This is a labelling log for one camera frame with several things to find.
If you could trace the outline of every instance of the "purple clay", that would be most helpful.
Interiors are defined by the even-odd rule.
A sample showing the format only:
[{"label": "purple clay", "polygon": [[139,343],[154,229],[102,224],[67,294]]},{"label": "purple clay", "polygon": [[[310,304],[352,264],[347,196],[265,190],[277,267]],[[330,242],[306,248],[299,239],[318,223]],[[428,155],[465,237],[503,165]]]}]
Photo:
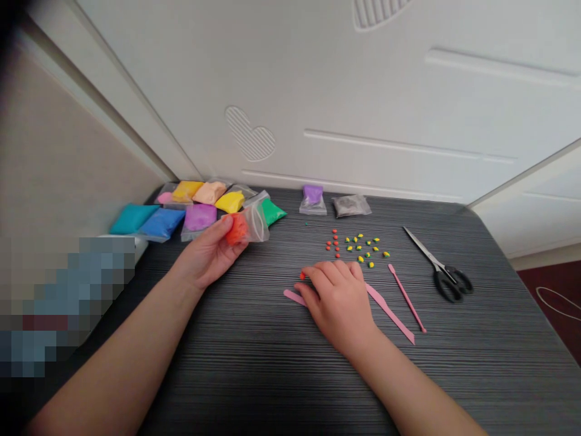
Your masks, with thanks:
[{"label": "purple clay", "polygon": [[323,187],[304,185],[303,194],[310,204],[317,204],[323,198]]},{"label": "purple clay", "polygon": [[214,205],[194,204],[186,209],[184,226],[190,231],[204,230],[218,219],[218,209]]}]

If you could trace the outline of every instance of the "orange clay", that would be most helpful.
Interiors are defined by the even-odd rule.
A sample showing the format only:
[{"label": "orange clay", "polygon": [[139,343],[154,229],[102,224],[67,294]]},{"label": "orange clay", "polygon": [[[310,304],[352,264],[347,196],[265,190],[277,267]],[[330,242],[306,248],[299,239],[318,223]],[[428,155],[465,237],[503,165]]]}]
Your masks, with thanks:
[{"label": "orange clay", "polygon": [[230,245],[236,245],[243,242],[248,234],[248,223],[241,213],[233,213],[230,216],[232,217],[232,228],[226,233],[226,241]]}]

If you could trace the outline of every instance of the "cable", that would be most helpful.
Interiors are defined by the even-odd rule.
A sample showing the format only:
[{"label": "cable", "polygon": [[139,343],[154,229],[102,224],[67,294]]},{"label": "cable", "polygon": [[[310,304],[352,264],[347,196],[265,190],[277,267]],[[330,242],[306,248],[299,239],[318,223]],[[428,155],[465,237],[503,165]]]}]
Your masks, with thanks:
[{"label": "cable", "polygon": [[551,291],[551,292],[553,292],[553,293],[557,294],[559,297],[561,297],[561,298],[563,298],[563,299],[567,300],[568,302],[570,302],[570,303],[571,303],[573,306],[575,306],[575,307],[576,307],[577,309],[579,309],[579,310],[581,310],[581,307],[577,306],[577,305],[576,305],[575,303],[573,303],[573,302],[572,302],[570,299],[568,299],[567,297],[564,297],[564,296],[562,296],[561,294],[559,294],[558,292],[555,292],[555,291],[553,291],[552,289],[546,288],[546,287],[544,287],[544,286],[539,286],[538,288],[536,288],[536,289],[535,289],[535,290],[537,291],[537,295],[539,296],[540,300],[541,300],[541,301],[542,301],[544,304],[546,304],[547,306],[549,306],[551,309],[553,309],[555,312],[557,312],[557,313],[560,313],[561,315],[565,315],[566,317],[569,317],[569,318],[576,319],[577,321],[581,321],[581,318],[577,318],[577,317],[574,317],[574,316],[571,316],[571,315],[567,315],[567,314],[565,314],[565,313],[563,313],[563,312],[561,312],[561,311],[558,311],[558,310],[557,310],[557,309],[555,309],[553,306],[551,306],[549,303],[547,303],[546,301],[544,301],[543,297],[541,297],[541,296],[540,296],[539,289],[546,289],[547,291]]}]

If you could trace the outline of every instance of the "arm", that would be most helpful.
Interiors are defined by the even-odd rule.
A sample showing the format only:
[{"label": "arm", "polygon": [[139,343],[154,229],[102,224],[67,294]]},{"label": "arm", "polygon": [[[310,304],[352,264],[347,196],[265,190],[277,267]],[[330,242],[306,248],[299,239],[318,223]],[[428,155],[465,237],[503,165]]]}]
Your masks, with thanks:
[{"label": "arm", "polygon": [[381,400],[403,435],[485,435],[373,322],[358,263],[303,268],[318,295],[297,283],[317,326]]},{"label": "arm", "polygon": [[230,247],[226,216],[191,242],[101,348],[34,417],[34,435],[135,434],[208,285],[246,248]]}]

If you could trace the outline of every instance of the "dark gray table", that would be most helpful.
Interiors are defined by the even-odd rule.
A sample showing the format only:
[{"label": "dark gray table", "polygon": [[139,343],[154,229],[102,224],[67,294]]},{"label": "dark gray table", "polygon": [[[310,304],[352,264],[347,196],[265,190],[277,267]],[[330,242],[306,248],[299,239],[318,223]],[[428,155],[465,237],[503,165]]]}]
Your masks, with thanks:
[{"label": "dark gray table", "polygon": [[[200,301],[142,426],[143,434],[395,434],[389,415],[331,347],[306,308],[283,296],[302,266],[334,260],[325,250],[361,232],[381,238],[389,260],[364,269],[416,335],[413,346],[372,301],[381,330],[491,434],[581,432],[581,370],[481,220],[449,203],[368,197],[373,214],[336,219],[298,213],[302,193],[268,189],[288,216],[251,245]],[[462,269],[475,293],[446,302],[409,228],[442,262]],[[80,366],[169,270],[185,244],[179,230],[152,244],[133,280],[69,360]],[[355,260],[340,245],[343,260]],[[428,333],[422,334],[390,274],[392,263]]]}]

